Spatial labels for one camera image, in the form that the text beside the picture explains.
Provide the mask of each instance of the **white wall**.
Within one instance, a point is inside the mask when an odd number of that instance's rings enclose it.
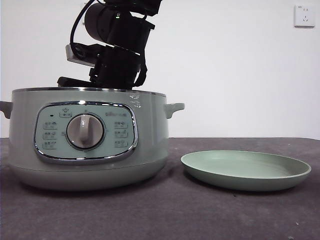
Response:
[[[65,45],[82,0],[1,1],[1,100],[17,88],[87,80]],[[313,29],[293,27],[294,6],[317,7]],[[172,137],[320,139],[319,0],[163,0],[140,90],[166,93],[185,111]],[[80,26],[76,41],[94,43]],[[1,114],[1,136],[9,121]]]

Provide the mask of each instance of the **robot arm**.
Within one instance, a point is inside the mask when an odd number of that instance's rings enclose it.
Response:
[[[158,13],[161,0],[104,0],[105,3],[92,4],[94,1],[90,0],[79,14],[66,48],[68,61],[94,67],[90,70],[90,82],[62,77],[59,85],[113,89],[141,86],[147,76],[145,47],[150,31],[155,28],[146,18]],[[144,17],[132,16],[130,12]],[[73,42],[84,13],[87,32],[105,46]]]

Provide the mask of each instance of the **electric pressure cooker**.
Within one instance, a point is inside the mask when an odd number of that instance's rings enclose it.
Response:
[[[83,87],[17,89],[9,165],[38,188],[85,191],[150,178],[168,156],[168,119],[184,109],[161,93]]]

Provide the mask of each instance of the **black cable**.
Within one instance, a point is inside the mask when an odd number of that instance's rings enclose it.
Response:
[[[101,1],[99,1],[99,0],[96,0],[98,3],[100,3],[101,5],[103,5],[103,6],[106,6],[106,4],[105,3],[103,3],[103,2],[101,2]]]
[[[94,2],[95,0],[90,0],[88,1],[88,3],[84,6],[84,8],[81,10],[81,12],[79,13],[78,17],[76,18],[74,24],[73,24],[73,27],[72,27],[72,30],[71,30],[71,34],[70,34],[70,46],[71,46],[71,50],[73,52],[73,54],[79,58],[79,59],[82,59],[83,56],[80,56],[78,53],[77,53],[77,50],[76,50],[76,47],[75,47],[75,43],[74,43],[74,37],[75,37],[75,32],[76,32],[76,29],[77,29],[77,26],[82,18],[82,16],[85,14],[85,12],[87,11],[87,9],[90,7],[90,5]]]

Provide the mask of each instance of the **green plate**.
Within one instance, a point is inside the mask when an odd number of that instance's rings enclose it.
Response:
[[[277,191],[296,186],[311,172],[307,163],[252,151],[199,151],[181,158],[196,179],[227,189]]]

